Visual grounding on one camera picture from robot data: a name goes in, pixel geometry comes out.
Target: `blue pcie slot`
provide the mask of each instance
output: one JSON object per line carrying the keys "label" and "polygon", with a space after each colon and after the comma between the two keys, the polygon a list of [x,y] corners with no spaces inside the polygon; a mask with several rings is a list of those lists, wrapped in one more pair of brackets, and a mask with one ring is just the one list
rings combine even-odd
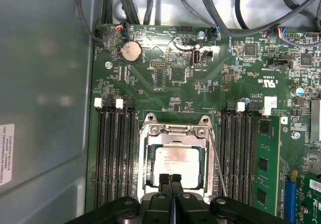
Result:
{"label": "blue pcie slot", "polygon": [[285,181],[284,219],[295,223],[295,193],[297,185],[291,180]]}

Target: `cpu socket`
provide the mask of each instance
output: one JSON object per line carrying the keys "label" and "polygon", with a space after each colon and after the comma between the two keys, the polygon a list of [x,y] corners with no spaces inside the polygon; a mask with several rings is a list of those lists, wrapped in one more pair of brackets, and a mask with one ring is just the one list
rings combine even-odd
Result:
{"label": "cpu socket", "polygon": [[159,123],[146,115],[139,131],[137,197],[157,192],[160,174],[181,174],[185,192],[200,194],[209,203],[213,196],[215,139],[208,116],[197,125]]}

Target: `screw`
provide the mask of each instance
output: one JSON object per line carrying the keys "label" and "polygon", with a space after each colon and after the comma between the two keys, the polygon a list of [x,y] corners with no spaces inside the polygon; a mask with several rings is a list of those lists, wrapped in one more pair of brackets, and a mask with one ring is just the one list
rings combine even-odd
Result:
{"label": "screw", "polygon": [[294,140],[297,140],[301,137],[301,134],[299,132],[292,132],[292,135],[291,137],[294,139]]}
{"label": "screw", "polygon": [[106,69],[111,69],[112,68],[112,63],[111,62],[105,62],[105,68]]}
{"label": "screw", "polygon": [[200,137],[203,137],[205,135],[205,130],[204,129],[197,130],[197,135]]}
{"label": "screw", "polygon": [[189,198],[191,198],[191,195],[188,194],[188,193],[184,193],[184,194],[182,195],[182,198],[189,199]]}
{"label": "screw", "polygon": [[309,213],[309,211],[308,211],[308,209],[307,209],[307,207],[305,205],[302,205],[300,207],[300,211],[301,211],[302,214],[305,214],[305,215]]}
{"label": "screw", "polygon": [[217,199],[216,201],[217,201],[217,203],[222,204],[222,205],[226,204],[226,201],[223,199]]}
{"label": "screw", "polygon": [[156,134],[158,132],[158,127],[157,126],[152,126],[150,131],[153,133],[153,134]]}
{"label": "screw", "polygon": [[203,40],[205,38],[205,32],[199,31],[197,32],[197,38]]}

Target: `black tool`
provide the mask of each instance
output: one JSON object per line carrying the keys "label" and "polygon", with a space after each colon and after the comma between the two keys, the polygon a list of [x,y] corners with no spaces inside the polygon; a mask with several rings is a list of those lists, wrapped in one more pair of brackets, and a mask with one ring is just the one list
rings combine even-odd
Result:
{"label": "black tool", "polygon": [[139,203],[121,197],[66,224],[218,224],[217,219],[246,224],[286,224],[276,216],[228,197],[216,197],[208,205],[196,193],[184,192],[180,175],[161,174],[159,192],[145,194]]}

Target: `motherboard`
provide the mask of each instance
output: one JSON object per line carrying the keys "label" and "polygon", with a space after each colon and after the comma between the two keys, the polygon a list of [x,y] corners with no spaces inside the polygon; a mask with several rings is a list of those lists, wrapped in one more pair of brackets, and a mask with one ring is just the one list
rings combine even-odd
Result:
{"label": "motherboard", "polygon": [[321,212],[321,181],[306,175],[321,161],[320,60],[319,47],[287,45],[275,31],[127,25],[95,45],[86,211],[157,191],[164,172],[210,201],[224,194],[220,168],[229,197],[311,223],[313,203]]}

